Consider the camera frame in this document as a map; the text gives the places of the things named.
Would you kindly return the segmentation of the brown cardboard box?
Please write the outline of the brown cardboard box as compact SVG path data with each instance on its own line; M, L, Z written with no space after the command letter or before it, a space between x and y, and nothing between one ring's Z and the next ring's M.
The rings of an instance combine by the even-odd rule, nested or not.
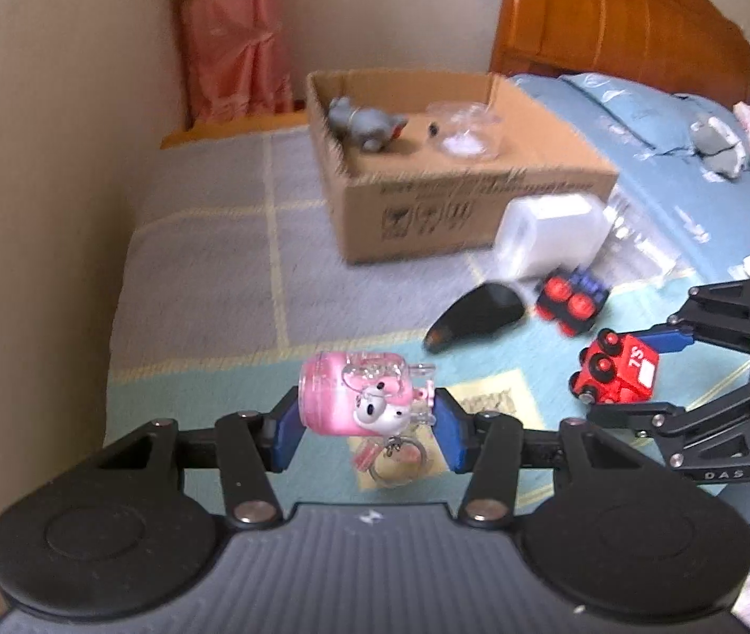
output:
M336 99L408 123L382 151L365 153L330 127ZM429 127L437 103L487 106L495 117L492 156L435 147ZM483 248L511 200L564 193L607 199L618 179L616 166L570 123L499 74L313 72L306 107L339 254L349 264Z

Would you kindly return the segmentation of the pink cartoon jar keychain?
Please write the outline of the pink cartoon jar keychain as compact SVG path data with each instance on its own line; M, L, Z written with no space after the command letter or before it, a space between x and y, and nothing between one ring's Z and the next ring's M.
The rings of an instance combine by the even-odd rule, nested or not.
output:
M435 374L395 352L319 352L300 368L304 428L355 442L352 464L379 487L423 477L429 455L419 432L435 424Z

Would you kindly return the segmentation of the wooden headboard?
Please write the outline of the wooden headboard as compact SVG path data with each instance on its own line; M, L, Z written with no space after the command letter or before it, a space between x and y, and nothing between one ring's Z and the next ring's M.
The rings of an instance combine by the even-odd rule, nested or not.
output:
M750 101L750 43L711 0L502 0L489 68Z

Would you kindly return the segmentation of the grey mouse figurine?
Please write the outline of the grey mouse figurine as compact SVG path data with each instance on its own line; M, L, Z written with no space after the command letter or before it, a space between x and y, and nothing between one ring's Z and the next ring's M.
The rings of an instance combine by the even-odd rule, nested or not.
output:
M402 135L408 123L405 115L357 106L347 96L335 97L328 107L328 125L333 135L365 153L382 152Z

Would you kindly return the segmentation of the blue floral bedsheet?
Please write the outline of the blue floral bedsheet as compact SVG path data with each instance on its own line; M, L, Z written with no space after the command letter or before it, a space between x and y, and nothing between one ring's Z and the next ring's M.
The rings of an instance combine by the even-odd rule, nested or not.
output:
M646 209L651 220L705 282L728 281L750 255L750 162L737 180L707 172L691 152L657 153L640 142L594 100L562 77L516 74L511 82L570 123L618 170L618 186ZM730 110L696 95L673 95L690 115L719 117L740 137Z

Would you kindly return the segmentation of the white translucent plastic container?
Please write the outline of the white translucent plastic container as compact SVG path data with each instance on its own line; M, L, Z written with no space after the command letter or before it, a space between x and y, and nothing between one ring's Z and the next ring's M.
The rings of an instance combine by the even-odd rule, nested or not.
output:
M588 193L514 199L492 250L504 278L540 278L557 268L591 265L610 228L606 204Z

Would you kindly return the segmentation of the checked blanket happy every day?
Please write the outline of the checked blanket happy every day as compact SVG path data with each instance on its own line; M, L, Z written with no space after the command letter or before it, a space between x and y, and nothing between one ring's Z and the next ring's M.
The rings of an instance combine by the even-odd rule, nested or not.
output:
M392 351L437 365L467 409L491 406L528 428L582 414L567 379L584 339L563 337L531 312L491 342L428 357L422 338L455 299L498 279L494 255L471 250L349 266L320 195L306 127L186 143L157 153L128 248L111 338L107 441L173 416L183 430L233 411L267 411L316 352ZM699 282L679 262L661 288L613 292L599 327L634 331L661 322ZM664 358L657 398L697 406L742 381L747 358L696 345ZM445 501L467 478L449 474L432 441L427 476L379 488L356 474L355 442L303 438L290 470L273 477L298 501Z

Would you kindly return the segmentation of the clear round plastic jar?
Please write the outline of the clear round plastic jar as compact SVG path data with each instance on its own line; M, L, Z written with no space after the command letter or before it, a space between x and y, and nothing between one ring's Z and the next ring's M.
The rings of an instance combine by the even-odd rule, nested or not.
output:
M437 101L427 107L428 139L462 161L492 161L501 152L502 119L484 103Z

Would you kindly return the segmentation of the blue floral pillow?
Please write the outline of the blue floral pillow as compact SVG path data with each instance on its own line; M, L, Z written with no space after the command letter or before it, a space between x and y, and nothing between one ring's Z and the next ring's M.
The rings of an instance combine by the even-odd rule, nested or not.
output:
M690 115L679 97L601 73L564 74L562 80L594 100L652 151L693 151Z

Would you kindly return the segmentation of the clear tall plastic jar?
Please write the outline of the clear tall plastic jar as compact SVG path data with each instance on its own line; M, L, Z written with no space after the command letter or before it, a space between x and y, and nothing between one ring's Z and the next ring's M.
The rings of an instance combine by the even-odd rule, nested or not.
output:
M639 286L661 286L676 271L677 255L646 209L616 186L606 209L610 232L596 259L597 275L621 295Z

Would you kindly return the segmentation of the black computer mouse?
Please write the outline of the black computer mouse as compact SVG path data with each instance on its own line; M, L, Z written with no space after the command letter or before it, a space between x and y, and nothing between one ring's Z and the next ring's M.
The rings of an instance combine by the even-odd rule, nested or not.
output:
M485 282L464 293L432 323L422 346L441 353L468 342L485 341L520 323L525 303L511 286Z

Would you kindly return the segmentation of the grey plush toy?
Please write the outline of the grey plush toy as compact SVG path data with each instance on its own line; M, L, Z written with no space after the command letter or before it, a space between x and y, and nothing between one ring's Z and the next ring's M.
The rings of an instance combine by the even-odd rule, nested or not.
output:
M719 117L699 115L690 125L691 145L707 172L737 180L745 169L747 152L737 133Z

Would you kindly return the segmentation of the pink curtain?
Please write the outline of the pink curtain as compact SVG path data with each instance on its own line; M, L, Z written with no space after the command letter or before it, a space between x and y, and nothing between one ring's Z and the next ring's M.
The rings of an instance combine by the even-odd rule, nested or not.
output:
M293 109L282 0L178 0L194 122Z

